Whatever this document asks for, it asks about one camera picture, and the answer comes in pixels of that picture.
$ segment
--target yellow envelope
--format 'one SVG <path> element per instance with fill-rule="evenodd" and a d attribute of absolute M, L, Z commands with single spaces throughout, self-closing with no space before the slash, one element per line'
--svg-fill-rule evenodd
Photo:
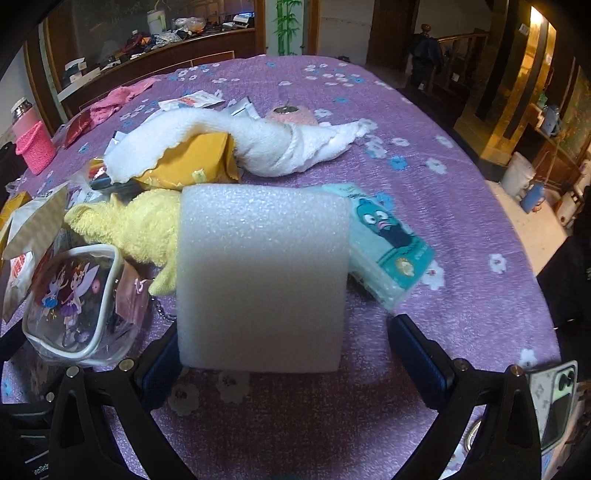
<path fill-rule="evenodd" d="M 227 133 L 197 135 L 169 148 L 158 165 L 136 177 L 148 188 L 182 190 L 196 183 L 239 181 L 234 140 Z"/>

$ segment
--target screw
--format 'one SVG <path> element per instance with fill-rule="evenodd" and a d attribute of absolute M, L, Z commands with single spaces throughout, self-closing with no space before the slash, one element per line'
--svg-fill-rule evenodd
<path fill-rule="evenodd" d="M 131 358 L 125 358 L 121 362 L 119 362 L 119 369 L 123 370 L 124 372 L 128 372 L 134 367 L 135 363 Z"/>
<path fill-rule="evenodd" d="M 66 375 L 70 378 L 74 378 L 76 375 L 78 375 L 78 372 L 80 371 L 80 369 L 73 365 L 70 368 L 68 368 L 68 370 L 66 370 Z"/>
<path fill-rule="evenodd" d="M 521 375 L 523 375 L 523 369 L 519 365 L 511 365 L 509 369 L 511 370 L 511 373 L 516 377 L 520 377 Z"/>
<path fill-rule="evenodd" d="M 453 364 L 456 366 L 456 368 L 460 372 L 465 372 L 466 370 L 468 370 L 470 368 L 470 364 L 468 363 L 468 360 L 465 360 L 463 358 L 456 358 L 453 361 Z"/>

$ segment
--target bed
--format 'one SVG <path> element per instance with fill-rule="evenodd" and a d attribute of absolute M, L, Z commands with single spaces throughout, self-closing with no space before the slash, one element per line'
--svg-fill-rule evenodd
<path fill-rule="evenodd" d="M 249 96 L 261 115 L 305 106 L 319 122 L 365 118 L 371 133 L 334 161 L 278 179 L 248 173 L 246 183 L 303 187 L 354 182 L 409 224 L 436 260 L 397 313 L 407 313 L 451 358 L 504 371 L 560 360 L 544 297 L 504 211 L 468 156 L 408 99 L 363 68 L 325 57 L 254 57 L 178 70 L 104 124 L 60 150 L 19 189 L 36 195 L 101 156 L 116 130 L 129 132 L 157 102 L 196 90 L 227 102 Z M 174 313 L 174 298 L 161 299 Z M 170 322 L 152 309 L 142 348 Z M 391 478 L 436 412 L 421 402 L 389 350 L 386 311 L 348 284 L 345 337 L 334 374 L 279 375 L 183 371 L 152 416 L 200 479 Z M 4 402 L 43 392 L 51 369 L 30 346 L 5 364 Z M 130 468 L 143 474 L 116 416 L 107 417 Z M 462 463 L 456 450 L 448 470 Z"/>

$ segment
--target white bucket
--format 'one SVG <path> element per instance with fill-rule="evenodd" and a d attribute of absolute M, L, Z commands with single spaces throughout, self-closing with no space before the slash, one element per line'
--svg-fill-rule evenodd
<path fill-rule="evenodd" d="M 534 175 L 535 169 L 529 160 L 515 152 L 501 180 L 501 185 L 508 195 L 515 197 L 529 185 Z"/>

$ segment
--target foam block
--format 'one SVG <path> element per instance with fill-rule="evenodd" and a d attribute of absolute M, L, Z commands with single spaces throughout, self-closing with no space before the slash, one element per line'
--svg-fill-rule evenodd
<path fill-rule="evenodd" d="M 344 198 L 309 190 L 185 188 L 177 273 L 183 365 L 337 370 L 349 264 L 348 208 Z"/>

